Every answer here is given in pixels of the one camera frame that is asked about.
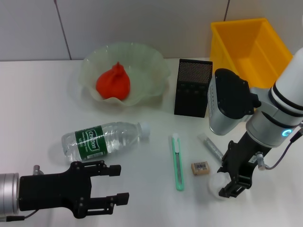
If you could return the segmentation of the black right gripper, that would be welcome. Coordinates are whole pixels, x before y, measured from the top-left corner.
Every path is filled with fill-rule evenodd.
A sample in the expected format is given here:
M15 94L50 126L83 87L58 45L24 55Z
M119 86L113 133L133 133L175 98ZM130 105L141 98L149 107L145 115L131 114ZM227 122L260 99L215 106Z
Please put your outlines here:
M249 161L257 152L263 152L263 147L247 132L238 143L230 141L222 166L217 173L229 173L232 180L219 191L219 196L236 198L245 189L251 187L252 174L257 164L256 161L254 163Z

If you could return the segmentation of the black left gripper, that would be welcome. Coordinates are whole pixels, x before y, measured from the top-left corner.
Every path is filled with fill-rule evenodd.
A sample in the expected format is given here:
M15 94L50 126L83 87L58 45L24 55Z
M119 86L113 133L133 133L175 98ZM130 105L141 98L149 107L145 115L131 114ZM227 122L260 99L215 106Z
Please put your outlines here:
M19 182L19 209L21 211L67 208L75 218L88 215L91 194L91 176L119 176L120 165L107 166L104 160L92 162L91 175L80 162L57 174L22 176ZM129 193L92 198L92 215L112 215L114 206L127 205Z

